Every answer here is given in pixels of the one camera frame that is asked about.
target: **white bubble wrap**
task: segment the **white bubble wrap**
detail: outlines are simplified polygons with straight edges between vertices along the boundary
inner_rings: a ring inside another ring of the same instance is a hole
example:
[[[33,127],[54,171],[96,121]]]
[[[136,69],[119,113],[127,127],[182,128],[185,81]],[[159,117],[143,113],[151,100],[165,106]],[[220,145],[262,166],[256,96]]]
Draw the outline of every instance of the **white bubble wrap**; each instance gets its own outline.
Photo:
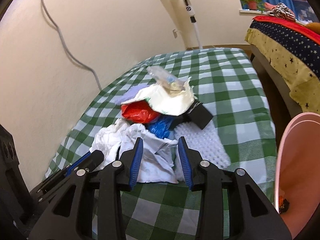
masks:
[[[193,122],[179,124],[174,129],[174,136],[177,140],[184,136],[190,149],[200,152],[204,160],[208,160],[218,168],[225,169],[231,165],[230,158],[212,121],[203,130]],[[176,165],[181,165],[180,160],[176,160]]]

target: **pink trash can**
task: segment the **pink trash can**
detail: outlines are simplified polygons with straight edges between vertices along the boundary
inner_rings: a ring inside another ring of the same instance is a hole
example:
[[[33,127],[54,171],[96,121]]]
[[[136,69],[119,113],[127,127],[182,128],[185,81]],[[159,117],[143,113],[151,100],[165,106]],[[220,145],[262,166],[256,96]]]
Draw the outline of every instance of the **pink trash can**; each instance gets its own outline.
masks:
[[[293,239],[320,239],[320,115],[302,113],[288,124],[276,163],[275,208],[279,191],[290,202],[281,214]]]

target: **power cord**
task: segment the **power cord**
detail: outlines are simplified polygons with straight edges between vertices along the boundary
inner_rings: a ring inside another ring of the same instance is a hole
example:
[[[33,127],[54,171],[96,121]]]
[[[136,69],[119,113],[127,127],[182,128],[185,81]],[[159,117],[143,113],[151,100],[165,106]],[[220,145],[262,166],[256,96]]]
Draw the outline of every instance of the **power cord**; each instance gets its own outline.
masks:
[[[52,22],[52,24],[56,27],[57,32],[59,33],[59,37],[60,37],[60,40],[61,40],[61,43],[62,43],[62,46],[63,46],[65,52],[66,52],[76,63],[78,63],[80,66],[82,66],[82,67],[84,67],[86,70],[89,70],[90,72],[92,72],[92,74],[94,75],[94,77],[95,77],[95,79],[96,79],[97,85],[98,85],[98,87],[99,87],[99,89],[100,89],[100,91],[101,91],[101,90],[102,90],[102,87],[101,87],[101,85],[100,85],[100,82],[99,82],[99,78],[98,78],[98,76],[97,76],[97,73],[94,71],[94,69],[92,69],[91,67],[83,64],[82,62],[80,62],[79,60],[77,60],[77,59],[71,54],[70,50],[68,49],[68,47],[67,47],[67,45],[66,45],[66,42],[64,41],[64,38],[63,38],[63,36],[62,36],[61,30],[60,30],[59,26],[56,24],[56,22],[52,19],[50,13],[48,12],[47,7],[45,6],[44,0],[41,0],[41,5],[42,5],[42,7],[43,7],[43,9],[44,9],[47,17],[50,19],[50,21]]]

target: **black and white striped cloth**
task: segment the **black and white striped cloth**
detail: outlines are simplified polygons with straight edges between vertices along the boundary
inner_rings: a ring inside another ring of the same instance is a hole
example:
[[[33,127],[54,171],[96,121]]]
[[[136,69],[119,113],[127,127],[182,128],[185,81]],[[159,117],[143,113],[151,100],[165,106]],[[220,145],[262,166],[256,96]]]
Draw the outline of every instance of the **black and white striped cloth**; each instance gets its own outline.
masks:
[[[285,19],[291,22],[296,21],[296,17],[292,10],[290,10],[284,3],[278,3],[277,6],[271,11],[267,12],[268,15],[275,16],[281,19]]]

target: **pile of trash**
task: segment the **pile of trash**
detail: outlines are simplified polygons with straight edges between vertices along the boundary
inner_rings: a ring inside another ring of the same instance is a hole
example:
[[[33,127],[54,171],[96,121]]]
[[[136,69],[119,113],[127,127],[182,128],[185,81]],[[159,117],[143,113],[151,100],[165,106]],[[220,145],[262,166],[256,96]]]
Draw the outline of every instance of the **pile of trash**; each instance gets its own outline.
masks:
[[[212,122],[213,116],[195,97],[190,78],[181,81],[159,66],[150,66],[147,71],[156,84],[131,87],[115,101],[121,105],[124,118],[95,135],[90,152],[100,150],[105,156],[96,170],[133,149],[140,137],[143,156],[138,182],[184,181],[177,148],[181,136],[203,159],[227,168],[230,158]]]

